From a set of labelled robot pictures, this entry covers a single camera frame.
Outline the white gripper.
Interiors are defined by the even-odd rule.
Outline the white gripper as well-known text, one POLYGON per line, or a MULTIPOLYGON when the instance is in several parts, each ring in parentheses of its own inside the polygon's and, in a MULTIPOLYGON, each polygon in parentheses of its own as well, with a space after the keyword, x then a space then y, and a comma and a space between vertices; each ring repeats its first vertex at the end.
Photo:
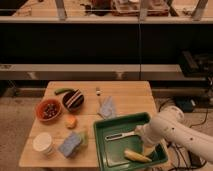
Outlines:
POLYGON ((155 150, 155 146, 156 146, 156 142, 151 139, 151 135, 152 135, 151 128, 147 125, 137 125, 135 128, 135 133, 143 141, 142 154, 144 156, 150 155, 155 150))

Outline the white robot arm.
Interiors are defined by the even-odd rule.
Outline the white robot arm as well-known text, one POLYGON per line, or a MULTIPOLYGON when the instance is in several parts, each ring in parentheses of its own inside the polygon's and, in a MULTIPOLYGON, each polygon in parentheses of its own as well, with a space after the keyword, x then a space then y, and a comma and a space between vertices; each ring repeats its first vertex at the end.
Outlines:
POLYGON ((213 164, 213 137, 182 124, 184 113, 176 106, 168 106, 151 117, 144 125, 137 125, 135 132, 145 148, 152 148, 166 139, 193 152, 213 164))

